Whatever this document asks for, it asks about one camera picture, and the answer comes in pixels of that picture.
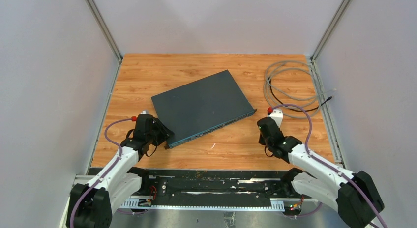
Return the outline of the dark blue network switch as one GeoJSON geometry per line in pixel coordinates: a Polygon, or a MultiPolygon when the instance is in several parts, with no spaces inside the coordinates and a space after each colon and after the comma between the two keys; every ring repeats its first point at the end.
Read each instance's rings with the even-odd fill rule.
{"type": "Polygon", "coordinates": [[[167,139],[169,148],[256,112],[229,70],[160,93],[151,100],[158,119],[173,132],[167,139]]]}

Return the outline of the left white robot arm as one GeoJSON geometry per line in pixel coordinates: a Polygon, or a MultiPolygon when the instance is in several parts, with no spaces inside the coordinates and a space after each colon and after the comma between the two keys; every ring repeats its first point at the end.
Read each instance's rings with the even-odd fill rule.
{"type": "Polygon", "coordinates": [[[143,156],[151,156],[150,145],[158,147],[174,133],[146,111],[129,120],[135,127],[121,143],[105,136],[119,148],[110,162],[87,183],[73,186],[66,218],[68,228],[107,228],[113,215],[134,193],[156,198],[157,189],[149,181],[149,172],[135,165],[143,156]]]}

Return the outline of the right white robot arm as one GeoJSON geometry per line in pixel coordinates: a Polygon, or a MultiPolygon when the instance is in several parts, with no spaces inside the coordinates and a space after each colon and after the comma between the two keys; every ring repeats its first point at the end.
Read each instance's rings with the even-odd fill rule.
{"type": "Polygon", "coordinates": [[[372,177],[339,167],[293,136],[284,136],[272,117],[257,122],[259,143],[272,157],[294,165],[282,178],[281,191],[311,197],[335,210],[351,228],[364,228],[385,208],[372,177]]]}

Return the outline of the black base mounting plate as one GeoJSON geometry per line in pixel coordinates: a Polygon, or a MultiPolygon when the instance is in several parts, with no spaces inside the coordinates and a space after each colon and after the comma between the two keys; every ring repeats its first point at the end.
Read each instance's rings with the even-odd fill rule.
{"type": "Polygon", "coordinates": [[[119,209],[289,211],[302,197],[287,191],[287,171],[145,170],[156,198],[134,193],[119,209]]]}

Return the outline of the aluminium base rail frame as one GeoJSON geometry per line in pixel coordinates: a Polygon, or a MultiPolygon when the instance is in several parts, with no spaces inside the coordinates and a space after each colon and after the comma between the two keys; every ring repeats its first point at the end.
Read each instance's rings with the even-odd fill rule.
{"type": "Polygon", "coordinates": [[[165,171],[133,168],[113,186],[92,185],[92,176],[80,177],[69,198],[69,215],[76,228],[107,228],[116,212],[142,214],[149,210],[281,212],[289,218],[306,217],[322,208],[303,212],[303,197],[290,190],[283,172],[273,171],[165,171]]]}

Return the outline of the left aluminium corner post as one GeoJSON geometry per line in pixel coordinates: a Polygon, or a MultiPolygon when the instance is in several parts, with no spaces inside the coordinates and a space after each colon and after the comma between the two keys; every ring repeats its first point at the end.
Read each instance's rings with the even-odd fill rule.
{"type": "Polygon", "coordinates": [[[102,31],[107,43],[109,44],[114,56],[119,61],[119,63],[122,62],[123,55],[121,54],[120,49],[118,48],[115,39],[111,35],[111,32],[102,16],[102,14],[99,11],[98,6],[96,5],[94,0],[85,0],[87,6],[89,7],[93,17],[95,18],[100,30],[102,31]]]}

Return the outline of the aluminium corner post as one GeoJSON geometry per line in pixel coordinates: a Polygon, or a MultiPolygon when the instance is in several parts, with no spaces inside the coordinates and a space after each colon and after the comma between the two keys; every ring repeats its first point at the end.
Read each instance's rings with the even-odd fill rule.
{"type": "Polygon", "coordinates": [[[98,6],[96,5],[94,0],[85,0],[87,6],[89,7],[93,17],[95,18],[100,30],[102,31],[107,43],[109,44],[114,56],[119,61],[119,63],[122,62],[123,55],[121,54],[120,49],[118,48],[115,39],[111,35],[111,32],[102,16],[102,14],[99,11],[98,6]]]}
{"type": "Polygon", "coordinates": [[[340,5],[338,6],[335,14],[333,15],[329,25],[327,26],[324,34],[322,35],[318,45],[316,46],[313,54],[310,57],[310,60],[312,62],[315,62],[318,57],[320,56],[322,50],[324,49],[326,43],[330,39],[331,35],[333,34],[334,30],[336,29],[336,26],[338,25],[340,19],[344,15],[345,11],[349,7],[352,0],[342,0],[340,5]]]}

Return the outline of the right aluminium corner post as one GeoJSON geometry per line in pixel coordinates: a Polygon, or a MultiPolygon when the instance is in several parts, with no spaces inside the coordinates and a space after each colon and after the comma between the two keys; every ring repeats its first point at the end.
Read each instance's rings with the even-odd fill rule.
{"type": "Polygon", "coordinates": [[[310,60],[312,62],[315,62],[318,57],[320,56],[322,50],[324,49],[326,43],[330,39],[331,35],[333,34],[334,30],[336,29],[336,26],[338,25],[340,19],[344,15],[345,11],[349,7],[352,0],[342,0],[340,5],[338,6],[335,14],[333,15],[329,25],[327,26],[324,34],[322,35],[318,45],[316,46],[313,54],[310,57],[310,60]]]}

